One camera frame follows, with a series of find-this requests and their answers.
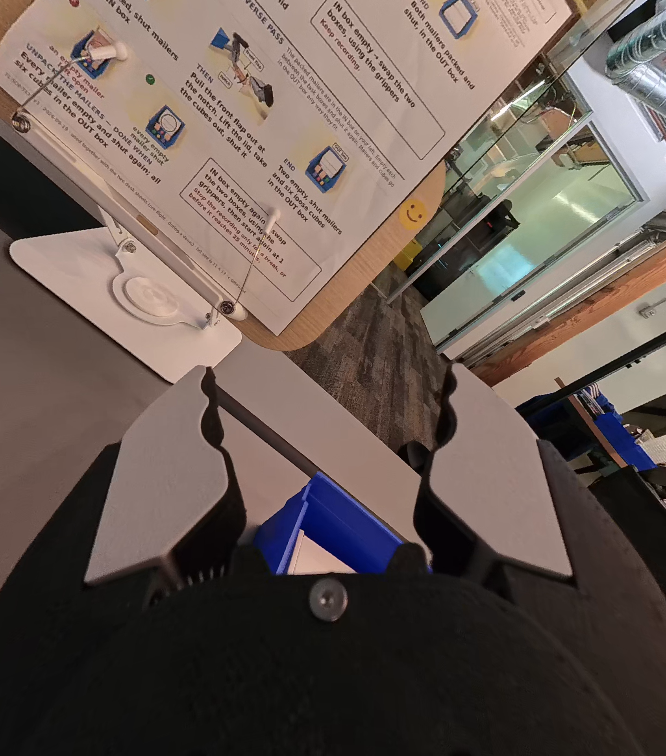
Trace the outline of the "printed instruction sheet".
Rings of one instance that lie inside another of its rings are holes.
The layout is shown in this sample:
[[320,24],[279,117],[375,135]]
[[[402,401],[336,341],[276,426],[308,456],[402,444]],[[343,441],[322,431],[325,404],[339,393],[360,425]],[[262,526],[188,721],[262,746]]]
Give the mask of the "printed instruction sheet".
[[0,87],[280,335],[569,2],[32,2]]

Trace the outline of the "white document stand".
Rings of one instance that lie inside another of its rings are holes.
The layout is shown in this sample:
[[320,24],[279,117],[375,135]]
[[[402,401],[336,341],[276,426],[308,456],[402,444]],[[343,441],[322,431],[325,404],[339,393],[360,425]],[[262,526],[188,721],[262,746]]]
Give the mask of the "white document stand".
[[104,227],[16,241],[22,271],[168,383],[242,342],[228,294],[24,108],[11,126],[99,207]]

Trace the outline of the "wooden beam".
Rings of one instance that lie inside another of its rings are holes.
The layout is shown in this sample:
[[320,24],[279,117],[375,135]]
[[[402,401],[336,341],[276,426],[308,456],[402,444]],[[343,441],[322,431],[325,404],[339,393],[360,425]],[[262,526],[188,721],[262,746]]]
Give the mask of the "wooden beam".
[[666,241],[613,282],[530,335],[522,335],[470,371],[493,387],[665,283]]

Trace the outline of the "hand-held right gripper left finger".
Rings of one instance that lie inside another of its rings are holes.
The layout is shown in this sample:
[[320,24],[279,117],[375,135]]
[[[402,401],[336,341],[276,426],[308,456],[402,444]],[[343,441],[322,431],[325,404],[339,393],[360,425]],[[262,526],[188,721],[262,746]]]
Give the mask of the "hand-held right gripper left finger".
[[196,366],[124,434],[84,581],[156,569],[185,587],[219,574],[246,525],[215,374]]

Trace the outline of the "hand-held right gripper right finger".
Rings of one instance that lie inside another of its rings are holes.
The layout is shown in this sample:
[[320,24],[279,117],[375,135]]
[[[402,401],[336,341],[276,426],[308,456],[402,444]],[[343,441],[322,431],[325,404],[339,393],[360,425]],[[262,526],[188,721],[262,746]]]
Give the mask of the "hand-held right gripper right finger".
[[536,434],[461,364],[446,372],[413,523],[434,574],[481,584],[499,565],[574,575]]

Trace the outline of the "glass office partition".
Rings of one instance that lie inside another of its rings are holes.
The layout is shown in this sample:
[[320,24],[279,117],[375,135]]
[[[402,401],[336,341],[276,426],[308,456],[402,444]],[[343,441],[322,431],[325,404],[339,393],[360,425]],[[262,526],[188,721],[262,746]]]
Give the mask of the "glass office partition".
[[436,347],[524,296],[583,239],[641,201],[568,73],[538,62],[446,155],[446,188],[388,295],[415,293]]

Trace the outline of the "blue plastic bin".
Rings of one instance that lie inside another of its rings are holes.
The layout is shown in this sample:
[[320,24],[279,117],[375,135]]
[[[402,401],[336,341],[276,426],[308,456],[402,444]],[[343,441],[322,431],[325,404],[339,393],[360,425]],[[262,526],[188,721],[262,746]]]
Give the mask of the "blue plastic bin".
[[615,412],[602,413],[594,419],[594,424],[628,466],[639,472],[657,468],[636,438],[622,425],[620,415]]
[[286,574],[300,530],[357,574],[382,574],[404,539],[319,472],[265,521],[252,545],[272,574]]

